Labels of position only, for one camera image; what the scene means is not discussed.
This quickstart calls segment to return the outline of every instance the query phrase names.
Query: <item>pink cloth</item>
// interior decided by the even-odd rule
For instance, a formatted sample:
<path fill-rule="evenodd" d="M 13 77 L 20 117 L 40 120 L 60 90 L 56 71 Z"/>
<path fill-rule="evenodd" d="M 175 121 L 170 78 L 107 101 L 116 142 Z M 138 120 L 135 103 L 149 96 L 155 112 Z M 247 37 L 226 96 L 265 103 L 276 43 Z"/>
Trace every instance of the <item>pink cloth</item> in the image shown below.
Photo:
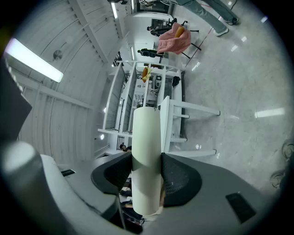
<path fill-rule="evenodd" d="M 178 55 L 191 45 L 190 30 L 185 29 L 179 38 L 175 38 L 176 31 L 180 26 L 180 24 L 174 23 L 169 31 L 160 35 L 157 53 L 171 51 Z"/>

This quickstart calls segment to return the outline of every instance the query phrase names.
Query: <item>ceiling light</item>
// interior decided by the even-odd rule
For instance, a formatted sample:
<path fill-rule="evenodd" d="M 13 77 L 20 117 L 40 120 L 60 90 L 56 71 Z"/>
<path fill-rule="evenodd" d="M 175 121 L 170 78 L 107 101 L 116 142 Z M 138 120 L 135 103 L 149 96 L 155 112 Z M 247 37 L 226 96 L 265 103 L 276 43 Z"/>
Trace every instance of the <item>ceiling light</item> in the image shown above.
<path fill-rule="evenodd" d="M 264 23 L 267 20 L 267 17 L 263 17 L 260 21 Z"/>
<path fill-rule="evenodd" d="M 113 2 L 111 3 L 111 7 L 112 7 L 113 14 L 114 14 L 114 19 L 116 19 L 118 17 L 118 15 L 116 13 L 115 4 Z"/>
<path fill-rule="evenodd" d="M 234 50 L 237 49 L 237 48 L 238 48 L 238 46 L 237 46 L 237 45 L 234 45 L 234 46 L 232 47 L 231 51 L 234 51 Z"/>
<path fill-rule="evenodd" d="M 45 60 L 41 59 L 30 49 L 25 47 L 16 39 L 11 39 L 8 46 L 5 49 L 5 52 L 12 57 L 16 58 L 25 65 L 31 67 L 32 69 L 38 71 L 39 73 L 45 75 L 46 77 L 60 82 L 63 73 L 58 69 L 54 68 L 51 64 L 47 63 Z"/>
<path fill-rule="evenodd" d="M 278 116 L 285 114 L 284 108 L 275 108 L 275 109 L 269 109 L 264 111 L 259 111 L 255 113 L 255 118 L 264 118 L 264 117 L 270 117 L 270 116 Z"/>
<path fill-rule="evenodd" d="M 130 47 L 130 49 L 131 49 L 131 51 L 132 51 L 133 60 L 135 60 L 135 58 L 134 58 L 134 51 L 133 51 L 133 47 L 131 46 L 131 47 Z"/>

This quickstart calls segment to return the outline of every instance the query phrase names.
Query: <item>white cylinder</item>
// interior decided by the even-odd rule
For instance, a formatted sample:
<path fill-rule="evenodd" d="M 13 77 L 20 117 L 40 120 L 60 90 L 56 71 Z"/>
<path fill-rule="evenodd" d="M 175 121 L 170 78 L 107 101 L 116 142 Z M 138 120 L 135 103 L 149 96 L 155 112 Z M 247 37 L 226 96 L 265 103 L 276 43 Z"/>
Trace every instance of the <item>white cylinder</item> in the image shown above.
<path fill-rule="evenodd" d="M 141 107 L 134 111 L 132 138 L 132 199 L 140 215 L 158 211 L 161 188 L 160 111 Z"/>

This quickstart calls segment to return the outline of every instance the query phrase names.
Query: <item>glossy floor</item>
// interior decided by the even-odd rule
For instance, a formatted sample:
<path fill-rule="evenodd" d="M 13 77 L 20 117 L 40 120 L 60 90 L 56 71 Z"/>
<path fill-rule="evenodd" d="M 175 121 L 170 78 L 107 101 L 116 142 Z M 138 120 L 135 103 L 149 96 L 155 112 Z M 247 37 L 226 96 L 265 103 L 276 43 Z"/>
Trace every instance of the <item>glossy floor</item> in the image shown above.
<path fill-rule="evenodd" d="M 223 2 L 232 5 L 229 0 Z M 218 17 L 211 8 L 204 8 Z M 175 7 L 173 15 L 180 23 L 187 20 L 188 29 L 200 30 L 192 42 L 202 48 L 189 63 L 181 57 L 180 63 L 186 66 L 183 99 L 220 109 L 221 115 L 185 110 L 191 115 L 182 121 L 182 135 L 188 141 L 173 144 L 171 149 L 195 150 L 196 145 L 202 150 L 217 149 L 217 155 L 197 160 L 227 168 L 271 195 L 275 190 L 270 176 L 285 167 L 281 147 L 293 136 L 293 76 L 270 20 L 242 0 L 233 11 L 240 24 L 228 26 L 227 34 L 216 37 L 197 15 Z M 195 48 L 185 52 L 192 56 Z"/>

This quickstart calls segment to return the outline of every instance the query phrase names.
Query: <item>yellow object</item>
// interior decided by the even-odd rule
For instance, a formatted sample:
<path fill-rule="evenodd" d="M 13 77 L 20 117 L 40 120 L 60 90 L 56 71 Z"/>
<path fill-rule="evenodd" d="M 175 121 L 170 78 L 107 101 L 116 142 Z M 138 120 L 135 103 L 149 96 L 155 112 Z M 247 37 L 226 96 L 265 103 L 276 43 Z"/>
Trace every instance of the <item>yellow object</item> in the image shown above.
<path fill-rule="evenodd" d="M 179 38 L 184 31 L 185 31 L 184 27 L 180 26 L 175 33 L 175 38 Z"/>
<path fill-rule="evenodd" d="M 146 83 L 147 79 L 150 78 L 151 76 L 151 71 L 152 69 L 148 68 L 148 67 L 145 67 L 143 69 L 143 73 L 142 73 L 142 80 L 143 80 L 143 83 Z"/>

